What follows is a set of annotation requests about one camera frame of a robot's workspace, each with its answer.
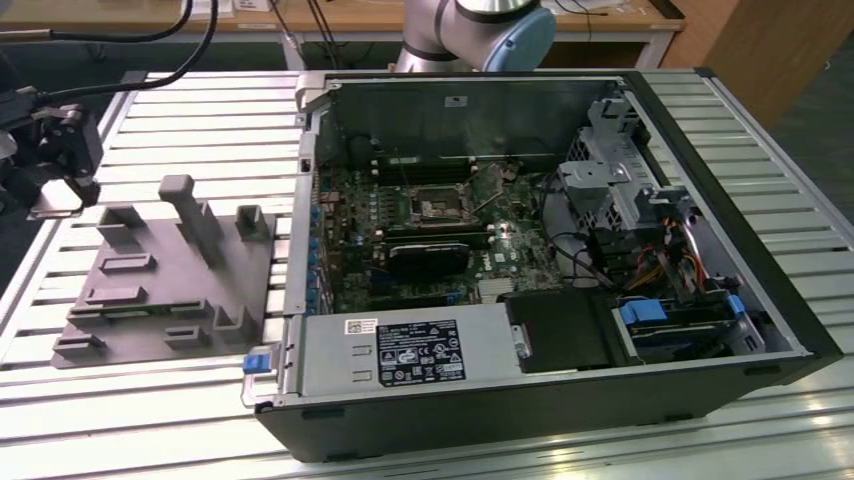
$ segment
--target barcode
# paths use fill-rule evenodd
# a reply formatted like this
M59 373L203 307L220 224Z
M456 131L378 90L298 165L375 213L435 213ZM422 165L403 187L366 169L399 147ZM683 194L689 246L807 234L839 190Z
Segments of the barcode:
M362 333L375 333L376 323L376 318L347 320L344 322L344 334L359 335Z

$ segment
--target slotted metal tabletop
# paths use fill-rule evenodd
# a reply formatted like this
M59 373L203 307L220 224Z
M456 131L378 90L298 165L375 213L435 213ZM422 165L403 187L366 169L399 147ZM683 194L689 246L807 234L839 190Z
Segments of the slotted metal tabletop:
M158 201L159 180L188 173L198 198L211 201L216 213L251 201L278 215L267 341L282 333L296 75L190 74L164 89L119 95L101 122L101 204L135 202L144 217L171 217L171 207ZM80 218L45 222L0 302L0 478L854 477L851 226L717 80L689 70L645 76L839 343L843 360L703 419L300 464L242 405L240 356L63 371L48 365L101 242L96 207ZM665 152L654 152L678 182Z

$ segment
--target wooden table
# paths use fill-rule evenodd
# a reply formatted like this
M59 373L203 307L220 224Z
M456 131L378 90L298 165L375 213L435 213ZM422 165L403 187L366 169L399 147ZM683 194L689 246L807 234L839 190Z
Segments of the wooden table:
M0 29L52 28L65 31L139 32L155 31L172 24L179 16L179 0L0 0ZM403 27L403 0L334 0L322 8L335 32L336 41L399 42ZM279 11L294 31L298 43L322 41L314 17L304 0L282 0ZM589 32L585 15L559 12L555 42L642 43L637 67L657 67L683 20L667 19L649 0L629 0L619 8L591 16ZM183 33L168 41L195 41L206 22L192 22ZM294 46L282 41L272 13L235 12L223 19L218 41L280 41L288 68L306 68Z

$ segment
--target power supply label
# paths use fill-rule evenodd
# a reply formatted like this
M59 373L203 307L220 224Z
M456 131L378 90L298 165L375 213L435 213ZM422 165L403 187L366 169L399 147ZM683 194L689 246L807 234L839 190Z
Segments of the power supply label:
M466 380L456 320L378 325L376 346L383 387Z

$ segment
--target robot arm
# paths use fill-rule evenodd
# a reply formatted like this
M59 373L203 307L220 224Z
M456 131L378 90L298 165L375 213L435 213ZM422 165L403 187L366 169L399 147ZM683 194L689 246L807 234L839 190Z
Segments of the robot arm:
M407 0L395 71L532 70L554 35L539 0Z
M43 186L63 180L80 199L79 213L97 203L93 179L103 149L91 113L81 105L37 106L32 88L0 93L0 213L37 213Z

